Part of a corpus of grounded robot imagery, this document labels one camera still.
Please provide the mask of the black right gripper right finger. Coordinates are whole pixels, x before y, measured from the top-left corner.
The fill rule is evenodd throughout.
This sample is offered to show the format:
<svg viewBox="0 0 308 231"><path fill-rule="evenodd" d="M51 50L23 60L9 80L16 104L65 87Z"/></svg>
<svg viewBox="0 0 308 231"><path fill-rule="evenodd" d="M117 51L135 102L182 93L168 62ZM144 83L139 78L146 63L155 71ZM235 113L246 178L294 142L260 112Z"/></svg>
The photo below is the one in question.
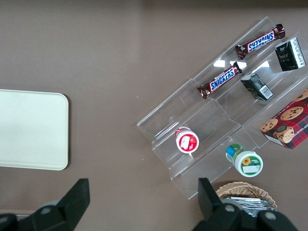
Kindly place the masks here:
<svg viewBox="0 0 308 231"><path fill-rule="evenodd" d="M278 211L260 211L257 217L239 207L222 203L207 178L198 180L198 202L204 219L195 231L296 231L298 228Z"/></svg>

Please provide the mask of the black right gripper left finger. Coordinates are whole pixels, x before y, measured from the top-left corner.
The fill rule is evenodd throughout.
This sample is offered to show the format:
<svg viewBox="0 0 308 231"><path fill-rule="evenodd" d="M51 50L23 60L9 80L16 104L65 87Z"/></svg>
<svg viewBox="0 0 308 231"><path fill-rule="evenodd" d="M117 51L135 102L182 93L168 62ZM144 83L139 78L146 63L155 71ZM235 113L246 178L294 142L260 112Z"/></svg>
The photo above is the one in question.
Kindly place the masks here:
<svg viewBox="0 0 308 231"><path fill-rule="evenodd" d="M55 205L39 208L18 220L13 213L0 215L2 231L73 231L90 204L88 179L79 179Z"/></svg>

